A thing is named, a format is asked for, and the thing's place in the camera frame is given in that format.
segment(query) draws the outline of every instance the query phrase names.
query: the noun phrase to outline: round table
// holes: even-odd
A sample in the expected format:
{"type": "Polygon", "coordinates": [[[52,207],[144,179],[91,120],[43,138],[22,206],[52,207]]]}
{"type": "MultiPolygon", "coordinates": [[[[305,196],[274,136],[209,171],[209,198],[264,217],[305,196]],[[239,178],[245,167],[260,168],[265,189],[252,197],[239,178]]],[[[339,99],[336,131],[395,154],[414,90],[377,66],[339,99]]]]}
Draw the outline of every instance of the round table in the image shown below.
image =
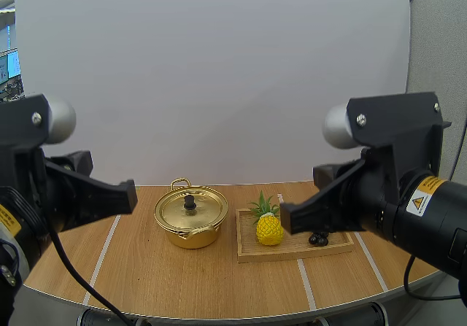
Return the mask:
{"type": "MultiPolygon", "coordinates": [[[[182,249],[169,242],[154,218],[158,199],[169,187],[141,187],[132,215],[107,218],[61,233],[74,267],[121,311],[169,323],[239,323],[309,318],[401,292],[409,255],[372,233],[351,233],[351,252],[266,263],[237,263],[235,211],[247,208],[262,190],[286,202],[317,192],[312,182],[212,186],[228,201],[229,212],[215,243],[182,249]]],[[[436,269],[417,260],[411,281],[427,282],[436,269]]],[[[53,246],[25,285],[48,295],[102,307],[67,273],[53,246]]]]}

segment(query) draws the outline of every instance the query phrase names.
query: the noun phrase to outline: warning label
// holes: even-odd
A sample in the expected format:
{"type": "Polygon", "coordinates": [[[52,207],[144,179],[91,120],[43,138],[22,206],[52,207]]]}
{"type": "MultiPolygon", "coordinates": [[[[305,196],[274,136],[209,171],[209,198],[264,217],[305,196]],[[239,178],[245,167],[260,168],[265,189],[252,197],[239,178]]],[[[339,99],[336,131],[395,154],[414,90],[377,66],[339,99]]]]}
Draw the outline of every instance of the warning label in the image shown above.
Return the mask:
{"type": "Polygon", "coordinates": [[[417,209],[420,208],[420,205],[422,204],[423,197],[415,198],[412,202],[414,205],[417,207],[417,209]]]}
{"type": "Polygon", "coordinates": [[[20,223],[1,204],[0,204],[0,222],[3,223],[3,225],[5,225],[7,227],[8,231],[13,236],[16,236],[16,234],[19,233],[20,230],[21,230],[20,223]]]}
{"type": "Polygon", "coordinates": [[[436,176],[429,176],[425,178],[412,193],[412,196],[407,204],[406,210],[408,213],[415,214],[419,217],[423,216],[428,204],[430,203],[431,196],[446,180],[440,179],[436,176]]]}

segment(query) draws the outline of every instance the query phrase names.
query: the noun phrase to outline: pineapple leaves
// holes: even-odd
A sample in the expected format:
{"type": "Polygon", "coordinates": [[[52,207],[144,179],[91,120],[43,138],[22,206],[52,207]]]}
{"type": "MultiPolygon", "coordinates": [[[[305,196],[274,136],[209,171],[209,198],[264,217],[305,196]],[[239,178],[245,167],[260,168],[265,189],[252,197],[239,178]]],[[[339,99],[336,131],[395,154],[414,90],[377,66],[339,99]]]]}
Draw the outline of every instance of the pineapple leaves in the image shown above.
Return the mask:
{"type": "Polygon", "coordinates": [[[255,214],[257,220],[253,223],[256,224],[261,216],[265,215],[266,213],[272,213],[274,216],[277,216],[277,212],[280,210],[280,207],[276,204],[271,205],[271,198],[269,197],[267,200],[264,198],[263,191],[260,192],[260,199],[259,202],[249,202],[248,204],[252,204],[255,208],[250,208],[250,211],[255,214]]]}
{"type": "Polygon", "coordinates": [[[269,204],[269,202],[271,202],[271,198],[272,198],[272,196],[270,198],[268,198],[268,200],[266,201],[266,213],[268,211],[271,211],[271,205],[269,204]]]}
{"type": "Polygon", "coordinates": [[[263,191],[261,190],[260,192],[260,208],[261,208],[261,211],[263,211],[264,213],[266,213],[266,202],[264,201],[264,195],[263,195],[263,191]]]}
{"type": "Polygon", "coordinates": [[[276,214],[279,211],[279,209],[280,209],[280,207],[278,205],[274,204],[271,207],[271,213],[276,214]]]}

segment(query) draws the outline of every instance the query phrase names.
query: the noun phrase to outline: yellow pineapple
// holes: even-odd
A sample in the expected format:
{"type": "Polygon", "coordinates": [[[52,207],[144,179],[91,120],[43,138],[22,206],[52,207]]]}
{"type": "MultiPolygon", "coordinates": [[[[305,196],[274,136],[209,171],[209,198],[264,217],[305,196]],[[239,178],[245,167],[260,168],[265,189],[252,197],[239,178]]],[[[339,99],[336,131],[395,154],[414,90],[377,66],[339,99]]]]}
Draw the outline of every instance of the yellow pineapple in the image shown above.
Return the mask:
{"type": "Polygon", "coordinates": [[[259,204],[250,202],[250,204],[255,205],[255,208],[250,208],[250,211],[255,213],[257,217],[255,221],[255,223],[258,223],[256,225],[256,237],[258,237],[260,243],[266,246],[280,244],[284,238],[284,229],[282,229],[280,221],[275,215],[279,211],[279,206],[276,204],[271,206],[271,198],[272,196],[265,201],[263,191],[261,191],[259,204]]]}

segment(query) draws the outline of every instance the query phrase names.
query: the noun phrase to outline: pot lid knob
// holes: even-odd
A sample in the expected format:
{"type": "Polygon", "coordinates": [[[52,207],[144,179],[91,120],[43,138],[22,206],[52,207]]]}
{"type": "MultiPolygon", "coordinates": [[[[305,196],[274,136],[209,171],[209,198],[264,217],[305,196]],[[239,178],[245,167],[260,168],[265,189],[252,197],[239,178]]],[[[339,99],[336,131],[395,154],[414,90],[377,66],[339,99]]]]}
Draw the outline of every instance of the pot lid knob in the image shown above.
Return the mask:
{"type": "Polygon", "coordinates": [[[185,209],[192,211],[196,208],[195,198],[192,195],[185,196],[185,204],[183,205],[185,209]]]}

